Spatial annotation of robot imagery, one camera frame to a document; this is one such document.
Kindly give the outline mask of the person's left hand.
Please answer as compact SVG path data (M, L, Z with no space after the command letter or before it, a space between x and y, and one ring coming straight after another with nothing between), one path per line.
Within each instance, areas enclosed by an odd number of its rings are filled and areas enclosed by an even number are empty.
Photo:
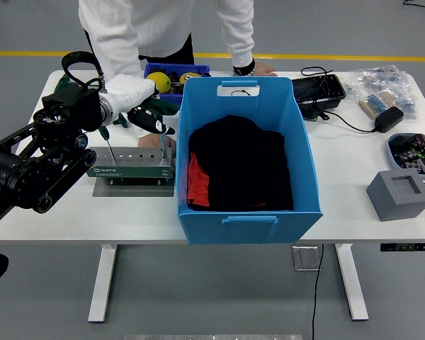
M257 62L255 64L254 70L251 72L253 77L276 77L275 67L265 64L263 62Z

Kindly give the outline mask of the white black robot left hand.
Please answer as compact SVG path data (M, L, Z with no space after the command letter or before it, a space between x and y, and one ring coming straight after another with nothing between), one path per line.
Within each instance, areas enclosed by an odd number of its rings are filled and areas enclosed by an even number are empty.
M165 125L161 118L155 118L149 109L142 106L155 89L154 81L149 79L124 74L115 76L99 92L101 125L108 125L118 118L119 113L125 113L128 121L147 132L174 135L175 129Z

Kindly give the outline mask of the person's right hand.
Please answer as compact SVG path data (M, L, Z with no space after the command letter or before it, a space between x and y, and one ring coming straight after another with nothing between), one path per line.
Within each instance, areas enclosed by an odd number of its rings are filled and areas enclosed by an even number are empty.
M171 148L172 157L175 158L176 157L176 141L167 135L155 135L155 134L145 135L144 137L141 137L138 140L137 146L145 147L145 148L161 147L161 140L160 140L161 137L164 137L166 146Z

